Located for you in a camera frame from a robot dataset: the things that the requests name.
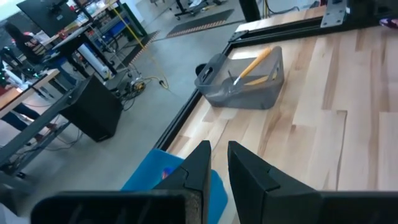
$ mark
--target black aluminum frame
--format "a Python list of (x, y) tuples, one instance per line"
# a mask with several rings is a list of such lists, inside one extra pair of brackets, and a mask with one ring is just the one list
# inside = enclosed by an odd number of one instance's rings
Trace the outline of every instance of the black aluminum frame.
[[(262, 29), (236, 32), (225, 47), (223, 54), (228, 56), (233, 49), (240, 47), (247, 47), (258, 44), (268, 44), (272, 42), (279, 42), (291, 39), (299, 39), (304, 37), (312, 37), (316, 35), (327, 35), (335, 32), (344, 32), (355, 29), (364, 29), (379, 25), (379, 21), (385, 17), (391, 17), (390, 12), (378, 13), (374, 16), (365, 18), (346, 18), (345, 22), (340, 26), (321, 28), (322, 18), (316, 17), (313, 19), (305, 19), (297, 22), (290, 22), (272, 27)], [(164, 131), (163, 135), (156, 142), (154, 148), (166, 151), (178, 132), (181, 130), (183, 124), (186, 122), (190, 113), (196, 107), (202, 94), (195, 89), (192, 96), (184, 104), (176, 117)]]

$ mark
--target metal plate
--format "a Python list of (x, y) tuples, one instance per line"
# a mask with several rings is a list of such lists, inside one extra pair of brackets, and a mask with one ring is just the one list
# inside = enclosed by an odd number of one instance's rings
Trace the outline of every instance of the metal plate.
[(329, 0), (321, 28), (342, 25), (346, 15), (347, 0)]

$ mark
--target yellow cable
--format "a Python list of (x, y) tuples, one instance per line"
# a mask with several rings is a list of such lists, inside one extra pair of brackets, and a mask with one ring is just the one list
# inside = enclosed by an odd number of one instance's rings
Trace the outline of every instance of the yellow cable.
[[(126, 28), (130, 31), (130, 33), (134, 36), (134, 38), (137, 40), (138, 44), (142, 47), (143, 50), (148, 50), (143, 44), (142, 42), (139, 40), (139, 38), (137, 37), (137, 35), (132, 31), (132, 29), (129, 27), (129, 25), (127, 24), (127, 22), (122, 18), (122, 16), (120, 15), (120, 13), (114, 8), (112, 7), (113, 11), (116, 13), (116, 15), (118, 15), (118, 17), (120, 18), (120, 20), (123, 22), (123, 24), (126, 26)], [(163, 81), (162, 83), (160, 83), (160, 85), (162, 85), (163, 88), (165, 88), (166, 90), (169, 89), (169, 82), (167, 81), (165, 72), (161, 69), (161, 67), (159, 66), (159, 64), (156, 62), (154, 56), (151, 54), (151, 52), (148, 50), (148, 54), (150, 59), (152, 60), (152, 62), (155, 64), (156, 69), (158, 70), (158, 72), (163, 76), (164, 80), (161, 80), (159, 77), (149, 77), (149, 78), (155, 78), (158, 79), (158, 81)]]

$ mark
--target stool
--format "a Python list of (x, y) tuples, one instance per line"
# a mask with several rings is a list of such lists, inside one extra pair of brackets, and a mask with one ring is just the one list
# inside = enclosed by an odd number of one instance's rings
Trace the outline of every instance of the stool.
[[(182, 162), (183, 159), (177, 156), (170, 155), (167, 152), (158, 149), (153, 149), (141, 162), (126, 184), (124, 184), (122, 190), (150, 190), (162, 180), (162, 173), (165, 168), (169, 167), (174, 170)], [(228, 196), (225, 192), (223, 181), (216, 171), (211, 170), (210, 201), (208, 211), (209, 224), (218, 223), (227, 202)]]

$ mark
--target blue cloth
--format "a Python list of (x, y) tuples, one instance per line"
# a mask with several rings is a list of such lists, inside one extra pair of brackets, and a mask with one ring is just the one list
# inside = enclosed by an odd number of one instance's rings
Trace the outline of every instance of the blue cloth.
[(70, 74), (65, 71), (65, 69), (63, 69), (61, 65), (57, 63), (50, 63), (47, 66), (49, 69), (58, 69), (58, 71), (60, 71), (60, 75), (62, 75), (68, 82), (70, 82), (70, 84), (72, 84), (73, 86), (76, 85), (76, 80), (72, 76), (70, 76)]
[[(141, 162), (122, 190), (150, 190), (162, 180), (162, 173), (164, 170), (174, 170), (182, 162), (183, 159), (179, 157), (170, 155), (158, 149), (153, 149)], [(209, 224), (218, 223), (227, 202), (228, 197), (224, 189), (223, 181), (216, 171), (211, 170), (210, 202), (208, 211)]]
[[(15, 107), (13, 111), (19, 114), (23, 114), (30, 119), (37, 119), (40, 116), (38, 112), (28, 108), (22, 103)], [(23, 131), (27, 127), (27, 124), (25, 122), (21, 121), (15, 114), (11, 112), (4, 115), (1, 119), (20, 131)]]

